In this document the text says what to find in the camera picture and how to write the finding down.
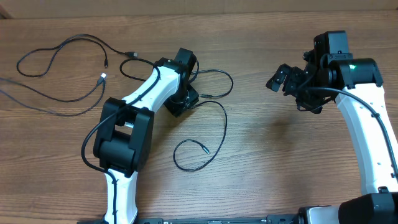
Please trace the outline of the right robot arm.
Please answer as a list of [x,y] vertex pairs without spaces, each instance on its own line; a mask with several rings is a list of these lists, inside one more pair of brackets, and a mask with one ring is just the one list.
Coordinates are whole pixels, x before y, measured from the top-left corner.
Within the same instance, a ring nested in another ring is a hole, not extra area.
[[341,111],[356,154],[361,196],[337,206],[302,207],[295,215],[269,215],[267,223],[397,223],[397,139],[389,121],[383,78],[375,60],[354,58],[343,30],[316,36],[306,67],[282,64],[268,80],[272,91],[295,98],[299,111]]

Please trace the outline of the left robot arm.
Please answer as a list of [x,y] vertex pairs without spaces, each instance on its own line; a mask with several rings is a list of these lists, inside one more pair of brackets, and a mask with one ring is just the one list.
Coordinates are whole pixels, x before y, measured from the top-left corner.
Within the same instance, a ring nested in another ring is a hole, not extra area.
[[196,62],[191,50],[181,48],[173,60],[154,62],[151,76],[135,92],[106,100],[93,148],[108,188],[108,209],[101,223],[136,221],[137,174],[149,156],[155,113],[165,106],[178,117],[198,102],[189,83]]

